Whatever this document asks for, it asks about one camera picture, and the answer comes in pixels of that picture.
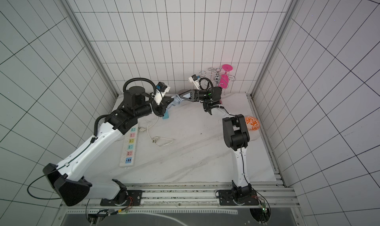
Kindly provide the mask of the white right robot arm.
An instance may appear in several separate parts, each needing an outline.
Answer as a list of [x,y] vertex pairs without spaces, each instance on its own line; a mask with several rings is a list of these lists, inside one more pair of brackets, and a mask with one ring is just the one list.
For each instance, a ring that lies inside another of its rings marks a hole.
[[183,100],[202,103],[204,111],[210,115],[214,115],[216,110],[221,110],[227,115],[222,119],[223,139],[225,145],[233,153],[234,179],[232,180],[232,189],[216,191],[219,204],[225,206],[260,205],[261,200],[253,189],[247,175],[246,152],[250,135],[245,117],[242,114],[234,115],[228,112],[222,105],[221,94],[222,88],[211,87],[206,90],[182,90],[179,97]]

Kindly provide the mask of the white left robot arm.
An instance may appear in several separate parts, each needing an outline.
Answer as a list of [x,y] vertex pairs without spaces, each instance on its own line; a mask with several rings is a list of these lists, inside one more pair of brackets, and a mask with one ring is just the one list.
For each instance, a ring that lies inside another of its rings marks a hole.
[[58,164],[48,164],[43,173],[56,194],[67,206],[84,199],[105,199],[121,206],[129,199],[127,187],[113,179],[111,183],[91,183],[84,177],[91,164],[115,141],[128,133],[138,119],[155,113],[162,117],[173,101],[166,96],[170,87],[163,82],[148,94],[141,86],[125,89],[123,101],[110,114],[96,119],[94,134]]

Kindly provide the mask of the teal power strip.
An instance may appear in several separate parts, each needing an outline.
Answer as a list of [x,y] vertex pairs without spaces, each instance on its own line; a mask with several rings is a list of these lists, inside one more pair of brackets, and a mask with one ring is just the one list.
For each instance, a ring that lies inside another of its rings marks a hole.
[[166,120],[166,119],[169,118],[169,112],[168,112],[168,110],[165,110],[165,113],[164,113],[164,115],[163,115],[162,118],[163,118],[164,120]]

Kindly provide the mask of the white multicolour power strip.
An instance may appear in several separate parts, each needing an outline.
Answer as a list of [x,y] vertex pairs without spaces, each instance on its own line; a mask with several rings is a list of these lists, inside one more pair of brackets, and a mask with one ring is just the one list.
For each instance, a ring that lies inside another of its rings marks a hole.
[[138,142],[139,124],[134,125],[124,137],[119,166],[128,168],[134,165]]

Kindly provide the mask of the pink plastic wine glass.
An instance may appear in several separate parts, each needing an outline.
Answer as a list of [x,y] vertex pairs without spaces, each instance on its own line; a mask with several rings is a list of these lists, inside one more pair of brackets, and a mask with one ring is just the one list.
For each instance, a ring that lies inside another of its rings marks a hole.
[[219,78],[219,87],[222,89],[227,89],[228,84],[230,82],[230,75],[229,72],[233,70],[233,67],[229,64],[224,64],[221,67],[221,72],[220,72],[220,78]]

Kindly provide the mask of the chrome glass holder stand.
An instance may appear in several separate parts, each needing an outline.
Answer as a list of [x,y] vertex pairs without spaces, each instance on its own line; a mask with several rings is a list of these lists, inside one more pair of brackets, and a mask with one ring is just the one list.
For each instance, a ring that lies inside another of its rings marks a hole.
[[[199,76],[209,78],[213,82],[214,86],[218,86],[219,85],[220,72],[221,72],[221,67],[220,68],[208,68],[206,71],[201,71],[199,73]],[[230,75],[230,82],[229,82],[228,86],[233,84],[233,82],[236,80],[236,77],[234,75],[230,74],[230,72],[229,72],[229,75]]]

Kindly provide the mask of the orange patterned ceramic bowl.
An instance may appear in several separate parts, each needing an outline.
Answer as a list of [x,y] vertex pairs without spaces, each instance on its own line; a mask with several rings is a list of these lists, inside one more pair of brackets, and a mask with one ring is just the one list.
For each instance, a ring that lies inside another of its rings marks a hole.
[[249,131],[257,131],[260,129],[260,122],[255,117],[247,116],[245,117],[245,122]]

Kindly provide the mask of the aluminium mounting rail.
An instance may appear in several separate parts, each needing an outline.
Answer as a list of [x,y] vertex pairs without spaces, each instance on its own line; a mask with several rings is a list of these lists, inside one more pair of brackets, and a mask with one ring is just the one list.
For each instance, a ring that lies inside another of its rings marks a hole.
[[222,196],[221,190],[231,190],[232,185],[220,182],[127,184],[127,189],[140,190],[133,209],[148,208],[259,208],[257,200],[268,207],[300,207],[293,188],[285,187],[282,181],[253,182],[257,197],[234,201],[231,196]]

